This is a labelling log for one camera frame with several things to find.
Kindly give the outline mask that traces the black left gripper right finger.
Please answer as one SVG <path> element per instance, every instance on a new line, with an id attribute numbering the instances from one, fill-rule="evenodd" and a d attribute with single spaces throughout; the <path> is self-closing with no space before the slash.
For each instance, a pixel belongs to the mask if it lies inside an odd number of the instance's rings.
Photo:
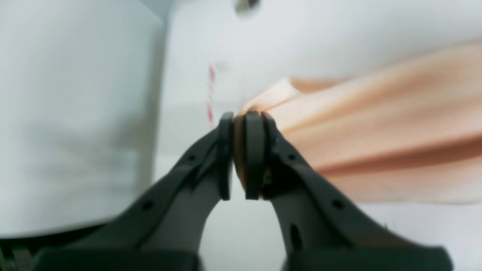
<path id="1" fill-rule="evenodd" d="M 289 271 L 451 271 L 442 247 L 376 223 L 319 175 L 267 114 L 245 115 L 246 199 L 275 209 Z"/>

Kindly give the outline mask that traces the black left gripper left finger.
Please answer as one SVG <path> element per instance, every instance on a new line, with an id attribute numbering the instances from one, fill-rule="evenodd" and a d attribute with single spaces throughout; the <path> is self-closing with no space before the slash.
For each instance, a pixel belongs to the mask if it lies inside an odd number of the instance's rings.
<path id="1" fill-rule="evenodd" d="M 206 220 L 230 199 L 233 113 L 195 142 L 117 218 L 63 248 L 43 250 L 35 271 L 199 271 Z"/>

